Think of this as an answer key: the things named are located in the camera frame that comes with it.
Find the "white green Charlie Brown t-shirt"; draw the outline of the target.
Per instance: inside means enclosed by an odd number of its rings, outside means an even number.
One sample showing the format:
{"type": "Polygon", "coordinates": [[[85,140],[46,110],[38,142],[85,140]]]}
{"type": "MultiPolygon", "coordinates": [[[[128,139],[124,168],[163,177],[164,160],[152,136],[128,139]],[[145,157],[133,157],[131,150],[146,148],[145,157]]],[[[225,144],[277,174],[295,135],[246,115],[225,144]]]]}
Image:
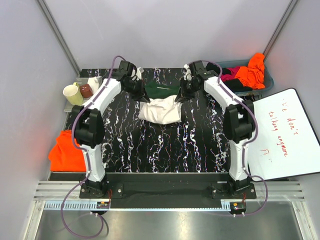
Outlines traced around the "white green Charlie Brown t-shirt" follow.
{"type": "Polygon", "coordinates": [[[150,102],[141,102],[138,118],[154,124],[168,125],[179,123],[182,118],[181,102],[175,99],[178,85],[163,85],[151,81],[145,85],[150,102]]]}

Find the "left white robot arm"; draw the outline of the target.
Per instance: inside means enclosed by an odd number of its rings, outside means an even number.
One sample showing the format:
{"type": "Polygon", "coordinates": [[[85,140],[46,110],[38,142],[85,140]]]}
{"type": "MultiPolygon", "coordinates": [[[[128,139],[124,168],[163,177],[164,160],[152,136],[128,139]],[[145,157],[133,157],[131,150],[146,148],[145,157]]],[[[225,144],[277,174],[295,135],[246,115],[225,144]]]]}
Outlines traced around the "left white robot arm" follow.
{"type": "Polygon", "coordinates": [[[150,102],[145,90],[142,73],[144,69],[121,60],[119,67],[103,76],[97,92],[83,105],[74,105],[71,114],[74,122],[71,129],[72,144],[82,151],[86,175],[80,182],[84,192],[97,198],[108,193],[108,181],[103,165],[101,145],[105,137],[103,113],[112,100],[121,92],[127,92],[137,102],[150,102]]]}

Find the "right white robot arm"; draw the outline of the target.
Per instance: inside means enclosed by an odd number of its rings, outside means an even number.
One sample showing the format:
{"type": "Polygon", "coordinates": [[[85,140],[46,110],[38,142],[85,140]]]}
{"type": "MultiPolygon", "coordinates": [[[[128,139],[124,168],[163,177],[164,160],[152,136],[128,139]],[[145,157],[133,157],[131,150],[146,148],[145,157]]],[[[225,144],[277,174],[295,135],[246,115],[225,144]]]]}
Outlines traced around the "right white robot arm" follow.
{"type": "Polygon", "coordinates": [[[224,190],[232,198],[239,198],[250,187],[251,176],[248,164],[248,142],[256,131],[254,104],[245,101],[221,80],[223,69],[219,72],[207,70],[202,60],[184,65],[183,78],[180,80],[177,103],[189,101],[200,89],[210,94],[221,106],[223,114],[223,134],[230,145],[229,180],[224,190]]]}

